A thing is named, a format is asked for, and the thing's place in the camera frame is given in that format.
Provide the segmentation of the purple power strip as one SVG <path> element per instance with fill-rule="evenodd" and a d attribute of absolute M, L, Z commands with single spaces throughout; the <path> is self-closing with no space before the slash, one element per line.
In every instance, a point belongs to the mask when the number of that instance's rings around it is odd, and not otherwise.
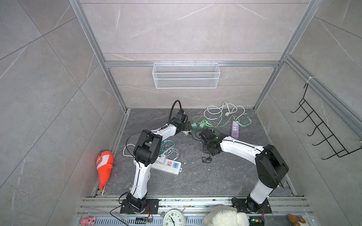
<path fill-rule="evenodd" d="M 233 139 L 239 138 L 239 124 L 236 121 L 232 122 L 231 137 Z"/>

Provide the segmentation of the white charger with label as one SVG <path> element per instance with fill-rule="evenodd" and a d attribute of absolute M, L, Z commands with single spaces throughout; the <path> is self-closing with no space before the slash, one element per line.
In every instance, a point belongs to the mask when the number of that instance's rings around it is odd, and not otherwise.
<path fill-rule="evenodd" d="M 164 154 L 160 155 L 158 161 L 161 165 L 165 165 L 165 163 L 167 161 L 166 155 L 164 155 Z"/>

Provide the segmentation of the white multicolour power strip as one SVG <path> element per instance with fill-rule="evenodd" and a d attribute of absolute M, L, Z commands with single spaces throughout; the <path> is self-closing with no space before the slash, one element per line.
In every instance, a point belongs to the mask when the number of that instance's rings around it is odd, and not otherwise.
<path fill-rule="evenodd" d="M 165 172 L 165 173 L 169 173 L 169 174 L 173 174 L 173 175 L 179 175 L 179 173 L 182 172 L 182 163 L 180 163 L 178 161 L 167 159 L 165 165 L 161 165 L 159 163 L 158 159 L 159 159 L 159 157 L 152 164 L 152 166 L 151 166 L 152 169 L 155 169 L 155 170 L 158 170 L 161 172 Z"/>

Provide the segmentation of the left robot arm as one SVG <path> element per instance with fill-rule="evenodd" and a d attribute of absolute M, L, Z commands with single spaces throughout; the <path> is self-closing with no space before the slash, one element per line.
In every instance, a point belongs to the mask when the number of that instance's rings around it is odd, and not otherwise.
<path fill-rule="evenodd" d="M 146 204 L 147 183 L 152 165 L 156 162 L 164 140 L 182 131 L 189 131 L 188 116 L 181 102 L 176 100 L 170 110 L 167 123 L 156 130 L 139 132 L 131 156 L 136 161 L 136 173 L 131 191 L 126 199 L 130 205 L 141 210 Z"/>

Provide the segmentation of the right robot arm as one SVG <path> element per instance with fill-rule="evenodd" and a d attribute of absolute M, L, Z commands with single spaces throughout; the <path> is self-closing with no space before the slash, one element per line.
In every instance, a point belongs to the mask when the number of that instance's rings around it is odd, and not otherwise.
<path fill-rule="evenodd" d="M 268 196 L 282 184 L 289 167 L 276 147 L 272 145 L 256 146 L 239 141 L 213 130 L 204 129 L 197 137 L 202 140 L 204 150 L 214 156 L 221 152 L 231 153 L 241 157 L 256 166 L 258 182 L 248 195 L 247 204 L 250 209 L 258 209 L 265 203 Z"/>

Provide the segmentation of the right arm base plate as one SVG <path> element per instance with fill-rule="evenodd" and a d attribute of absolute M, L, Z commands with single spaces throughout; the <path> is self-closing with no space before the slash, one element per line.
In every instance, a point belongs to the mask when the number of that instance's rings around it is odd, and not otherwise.
<path fill-rule="evenodd" d="M 233 197 L 231 199 L 232 207 L 237 209 L 237 212 L 251 213 L 251 214 L 271 214 L 272 210 L 268 199 L 265 199 L 262 204 L 258 204 L 252 198 L 246 199 Z"/>

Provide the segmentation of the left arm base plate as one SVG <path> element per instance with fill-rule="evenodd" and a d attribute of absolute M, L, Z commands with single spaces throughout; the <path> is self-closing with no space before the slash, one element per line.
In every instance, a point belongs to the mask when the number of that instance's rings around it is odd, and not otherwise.
<path fill-rule="evenodd" d="M 127 200 L 121 204 L 120 214 L 157 214 L 159 199 Z"/>

